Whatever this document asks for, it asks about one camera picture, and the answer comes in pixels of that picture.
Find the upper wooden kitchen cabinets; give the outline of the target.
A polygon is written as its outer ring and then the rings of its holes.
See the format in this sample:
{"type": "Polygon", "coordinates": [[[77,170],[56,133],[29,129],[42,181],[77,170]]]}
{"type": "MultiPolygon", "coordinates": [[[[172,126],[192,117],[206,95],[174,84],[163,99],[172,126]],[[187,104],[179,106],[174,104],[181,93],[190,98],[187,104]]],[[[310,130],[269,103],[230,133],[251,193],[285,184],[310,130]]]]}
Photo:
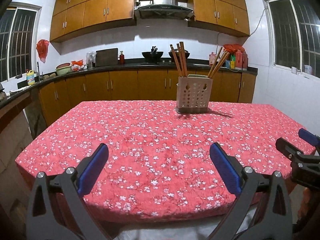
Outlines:
{"type": "Polygon", "coordinates": [[[193,28],[249,36],[245,0],[56,0],[50,41],[136,25],[139,18],[185,20],[193,28]]]}

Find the red boxes on counter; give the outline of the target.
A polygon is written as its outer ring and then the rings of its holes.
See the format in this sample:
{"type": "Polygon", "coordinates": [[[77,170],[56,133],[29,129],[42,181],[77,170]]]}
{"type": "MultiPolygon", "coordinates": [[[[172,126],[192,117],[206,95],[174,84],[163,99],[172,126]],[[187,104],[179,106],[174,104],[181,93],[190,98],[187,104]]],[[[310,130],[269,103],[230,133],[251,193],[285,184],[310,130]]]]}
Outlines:
{"type": "Polygon", "coordinates": [[[232,70],[247,70],[248,55],[243,46],[239,44],[225,44],[224,50],[229,53],[227,66],[232,70]]]}

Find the black wok left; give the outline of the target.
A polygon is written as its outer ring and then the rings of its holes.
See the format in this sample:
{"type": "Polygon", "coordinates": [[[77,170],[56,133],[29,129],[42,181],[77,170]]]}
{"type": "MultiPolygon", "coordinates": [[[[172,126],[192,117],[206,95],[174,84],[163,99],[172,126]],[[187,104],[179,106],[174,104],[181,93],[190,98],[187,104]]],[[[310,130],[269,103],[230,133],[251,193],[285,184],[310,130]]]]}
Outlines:
{"type": "Polygon", "coordinates": [[[158,51],[156,46],[152,46],[150,51],[142,52],[142,55],[147,63],[158,64],[163,56],[163,52],[158,51]]]}

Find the green bowl on counter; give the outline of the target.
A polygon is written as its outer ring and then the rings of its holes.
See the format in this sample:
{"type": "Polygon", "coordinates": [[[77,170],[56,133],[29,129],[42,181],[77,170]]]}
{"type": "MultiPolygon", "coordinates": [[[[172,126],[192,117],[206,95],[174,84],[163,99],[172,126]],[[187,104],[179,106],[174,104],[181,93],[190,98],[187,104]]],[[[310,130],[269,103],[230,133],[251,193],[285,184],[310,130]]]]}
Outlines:
{"type": "Polygon", "coordinates": [[[63,64],[60,64],[56,67],[56,73],[57,75],[65,75],[67,74],[68,72],[71,71],[71,64],[70,63],[63,63],[63,64]]]}

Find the wooden chopstick group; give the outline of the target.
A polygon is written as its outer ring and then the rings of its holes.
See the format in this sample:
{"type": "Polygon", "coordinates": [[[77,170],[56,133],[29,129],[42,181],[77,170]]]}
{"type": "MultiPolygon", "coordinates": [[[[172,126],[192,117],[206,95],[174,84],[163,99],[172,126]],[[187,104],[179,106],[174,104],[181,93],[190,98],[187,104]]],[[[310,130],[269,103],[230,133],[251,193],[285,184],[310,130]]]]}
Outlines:
{"type": "Polygon", "coordinates": [[[172,53],[172,56],[173,56],[173,58],[174,58],[175,65],[176,65],[176,68],[177,68],[177,71],[178,71],[178,75],[179,75],[179,76],[182,76],[181,68],[180,68],[180,63],[179,63],[179,61],[178,61],[178,59],[177,59],[176,51],[175,51],[175,49],[174,49],[174,47],[173,47],[172,44],[170,45],[170,48],[171,48],[171,53],[172,53]]]}
{"type": "Polygon", "coordinates": [[[181,46],[180,46],[179,43],[177,43],[177,48],[178,48],[178,54],[179,54],[179,58],[180,58],[181,73],[182,73],[182,76],[185,77],[184,62],[183,62],[183,57],[182,57],[182,50],[181,50],[181,46]]]}
{"type": "Polygon", "coordinates": [[[208,78],[212,79],[213,76],[218,72],[218,70],[221,68],[221,66],[224,64],[226,58],[228,57],[229,53],[227,51],[223,52],[222,57],[220,58],[218,63],[215,63],[212,68],[209,71],[209,74],[207,75],[208,78]]]}

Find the wooden kitchen cabinets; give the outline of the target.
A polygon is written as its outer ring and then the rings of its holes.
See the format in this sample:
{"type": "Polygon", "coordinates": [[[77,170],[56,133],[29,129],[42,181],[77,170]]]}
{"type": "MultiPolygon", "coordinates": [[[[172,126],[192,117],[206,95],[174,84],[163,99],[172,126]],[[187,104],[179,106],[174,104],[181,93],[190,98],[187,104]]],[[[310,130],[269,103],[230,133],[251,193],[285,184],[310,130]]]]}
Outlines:
{"type": "MultiPolygon", "coordinates": [[[[257,74],[219,70],[213,77],[211,101],[251,103],[257,74]]],[[[51,81],[39,89],[47,125],[83,101],[176,100],[178,73],[173,69],[96,72],[51,81]]]]}
{"type": "Polygon", "coordinates": [[[136,25],[139,18],[185,20],[193,28],[249,36],[245,0],[56,0],[50,41],[136,25]]]}

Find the right window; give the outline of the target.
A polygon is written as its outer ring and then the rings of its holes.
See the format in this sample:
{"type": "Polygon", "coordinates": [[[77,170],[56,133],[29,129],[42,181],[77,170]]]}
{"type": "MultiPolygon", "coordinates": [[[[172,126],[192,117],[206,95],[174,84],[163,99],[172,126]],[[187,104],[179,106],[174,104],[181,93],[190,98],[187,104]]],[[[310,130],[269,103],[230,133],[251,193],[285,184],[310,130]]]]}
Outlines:
{"type": "Polygon", "coordinates": [[[269,0],[266,5],[273,65],[319,77],[319,17],[308,0],[269,0]]]}

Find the yellow detergent bottle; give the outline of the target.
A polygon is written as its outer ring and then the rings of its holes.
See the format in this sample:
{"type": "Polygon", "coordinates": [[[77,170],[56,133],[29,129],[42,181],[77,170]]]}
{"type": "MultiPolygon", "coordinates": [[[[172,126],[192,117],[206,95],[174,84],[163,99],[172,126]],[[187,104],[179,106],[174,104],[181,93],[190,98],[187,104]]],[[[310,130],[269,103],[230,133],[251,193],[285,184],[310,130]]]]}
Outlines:
{"type": "Polygon", "coordinates": [[[27,71],[27,85],[33,86],[35,84],[35,73],[33,70],[27,71]]]}

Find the beige perforated utensil holder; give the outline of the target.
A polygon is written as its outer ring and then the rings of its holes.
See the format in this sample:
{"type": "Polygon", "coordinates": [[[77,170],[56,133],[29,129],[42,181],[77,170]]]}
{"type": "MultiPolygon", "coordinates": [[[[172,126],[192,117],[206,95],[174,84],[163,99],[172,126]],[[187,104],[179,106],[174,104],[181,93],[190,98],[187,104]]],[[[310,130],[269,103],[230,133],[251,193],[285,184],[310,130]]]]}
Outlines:
{"type": "Polygon", "coordinates": [[[179,114],[207,113],[212,83],[212,79],[206,75],[180,76],[177,84],[176,112],[179,114]]]}

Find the red plastic bag on wall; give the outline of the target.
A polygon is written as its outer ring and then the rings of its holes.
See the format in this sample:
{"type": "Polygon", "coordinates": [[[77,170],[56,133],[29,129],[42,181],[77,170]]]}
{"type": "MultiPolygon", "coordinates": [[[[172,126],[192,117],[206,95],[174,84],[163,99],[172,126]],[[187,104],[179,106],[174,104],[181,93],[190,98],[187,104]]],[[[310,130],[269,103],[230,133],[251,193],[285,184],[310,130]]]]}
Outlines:
{"type": "Polygon", "coordinates": [[[46,58],[48,55],[48,47],[49,47],[49,41],[44,39],[39,40],[36,44],[38,57],[42,63],[46,62],[46,58]]]}

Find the black countertop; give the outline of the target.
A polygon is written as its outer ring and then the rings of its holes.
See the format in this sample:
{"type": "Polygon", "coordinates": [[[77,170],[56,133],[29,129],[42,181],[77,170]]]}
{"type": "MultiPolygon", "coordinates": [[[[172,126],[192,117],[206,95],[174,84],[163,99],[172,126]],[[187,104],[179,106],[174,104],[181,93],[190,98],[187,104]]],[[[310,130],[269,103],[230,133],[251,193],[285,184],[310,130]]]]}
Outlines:
{"type": "MultiPolygon", "coordinates": [[[[128,59],[125,61],[125,64],[116,64],[110,66],[101,66],[94,67],[90,69],[84,69],[76,72],[69,72],[65,75],[57,75],[56,77],[51,77],[43,81],[36,82],[35,85],[29,87],[23,87],[23,90],[20,90],[16,94],[7,97],[5,100],[1,101],[1,109],[5,108],[11,102],[16,100],[19,96],[22,96],[24,93],[34,89],[36,87],[41,87],[47,83],[54,82],[60,79],[67,79],[77,75],[86,75],[98,72],[111,72],[111,71],[123,71],[123,70],[132,70],[132,69],[175,69],[176,66],[174,63],[169,63],[169,58],[164,58],[165,63],[146,63],[143,58],[140,59],[128,59]]],[[[199,60],[199,59],[187,59],[187,70],[209,70],[209,61],[208,60],[199,60]]],[[[258,74],[258,68],[248,66],[247,71],[239,70],[240,73],[248,72],[249,74],[256,75],[258,74]]]]}

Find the dark cutting board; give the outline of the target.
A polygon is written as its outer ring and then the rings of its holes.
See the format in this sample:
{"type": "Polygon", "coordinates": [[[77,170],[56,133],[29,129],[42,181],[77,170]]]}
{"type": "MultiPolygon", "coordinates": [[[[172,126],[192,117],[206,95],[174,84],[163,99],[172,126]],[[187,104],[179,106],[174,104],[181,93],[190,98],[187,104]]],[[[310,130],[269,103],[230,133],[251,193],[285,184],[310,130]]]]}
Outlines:
{"type": "Polygon", "coordinates": [[[118,64],[118,48],[97,50],[95,56],[95,66],[113,66],[118,64]]]}

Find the red floral tablecloth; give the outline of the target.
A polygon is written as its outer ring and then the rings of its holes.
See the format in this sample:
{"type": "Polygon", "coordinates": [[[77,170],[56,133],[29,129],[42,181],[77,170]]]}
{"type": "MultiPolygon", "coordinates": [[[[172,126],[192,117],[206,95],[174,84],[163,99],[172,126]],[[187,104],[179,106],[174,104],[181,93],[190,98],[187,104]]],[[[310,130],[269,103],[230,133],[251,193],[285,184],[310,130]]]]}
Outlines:
{"type": "Polygon", "coordinates": [[[271,105],[212,102],[204,114],[178,114],[174,101],[84,101],[61,116],[16,158],[28,184],[59,174],[104,143],[109,159],[85,202],[98,220],[116,223],[195,219],[227,212],[234,201],[210,157],[211,144],[256,172],[290,161],[285,138],[312,154],[301,125],[271,105]]]}

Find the wooden chopstick pair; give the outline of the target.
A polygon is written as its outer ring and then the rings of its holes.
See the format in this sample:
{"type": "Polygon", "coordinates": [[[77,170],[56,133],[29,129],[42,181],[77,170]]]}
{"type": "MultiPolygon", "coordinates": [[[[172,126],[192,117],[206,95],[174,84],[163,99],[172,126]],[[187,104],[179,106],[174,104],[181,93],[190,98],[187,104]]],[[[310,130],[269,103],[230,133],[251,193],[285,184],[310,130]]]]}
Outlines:
{"type": "Polygon", "coordinates": [[[187,77],[187,67],[186,67],[186,59],[185,59],[185,49],[184,49],[184,43],[181,41],[180,42],[181,50],[182,50],[182,57],[183,57],[183,62],[184,62],[184,70],[185,70],[185,77],[187,77]]]}

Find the clear plastic bag on counter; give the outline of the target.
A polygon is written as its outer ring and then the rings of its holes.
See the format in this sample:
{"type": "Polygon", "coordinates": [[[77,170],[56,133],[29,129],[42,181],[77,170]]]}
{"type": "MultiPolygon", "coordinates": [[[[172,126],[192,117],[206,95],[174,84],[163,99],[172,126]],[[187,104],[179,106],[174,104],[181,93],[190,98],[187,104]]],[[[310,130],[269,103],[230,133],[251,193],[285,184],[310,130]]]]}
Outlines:
{"type": "Polygon", "coordinates": [[[96,58],[96,52],[91,51],[86,54],[86,64],[87,68],[94,68],[95,67],[95,58],[96,58]]]}

